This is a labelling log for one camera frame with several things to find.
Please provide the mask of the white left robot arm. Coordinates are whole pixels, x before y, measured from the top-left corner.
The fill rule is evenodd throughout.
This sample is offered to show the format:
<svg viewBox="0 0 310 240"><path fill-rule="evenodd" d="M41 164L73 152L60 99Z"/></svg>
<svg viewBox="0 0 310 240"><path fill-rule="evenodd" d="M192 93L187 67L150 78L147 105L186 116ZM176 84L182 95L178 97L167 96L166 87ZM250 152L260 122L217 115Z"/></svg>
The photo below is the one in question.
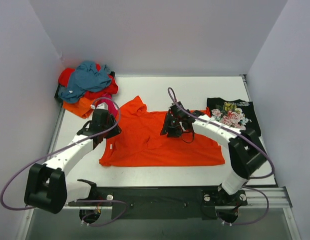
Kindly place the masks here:
<svg viewBox="0 0 310 240"><path fill-rule="evenodd" d="M24 202L50 213L60 212L69 202L81 200L86 206L97 202L96 184L85 179L67 182L66 177L79 161L104 139L121 133L113 114L93 111L92 119L76 133L67 147L43 164L33 164L28 172Z"/></svg>

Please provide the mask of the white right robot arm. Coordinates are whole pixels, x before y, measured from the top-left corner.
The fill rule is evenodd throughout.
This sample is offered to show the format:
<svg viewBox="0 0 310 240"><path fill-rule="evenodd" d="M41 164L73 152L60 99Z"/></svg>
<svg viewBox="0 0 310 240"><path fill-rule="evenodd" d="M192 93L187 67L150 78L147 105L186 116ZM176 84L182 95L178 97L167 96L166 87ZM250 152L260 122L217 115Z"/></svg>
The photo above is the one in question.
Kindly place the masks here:
<svg viewBox="0 0 310 240"><path fill-rule="evenodd" d="M235 200L244 183L267 161L263 145L253 129L240 130L221 124L201 111L191 113L177 102L168 108L160 134L178 138L185 132L207 137L229 151L232 169L218 191L218 200L224 205Z"/></svg>

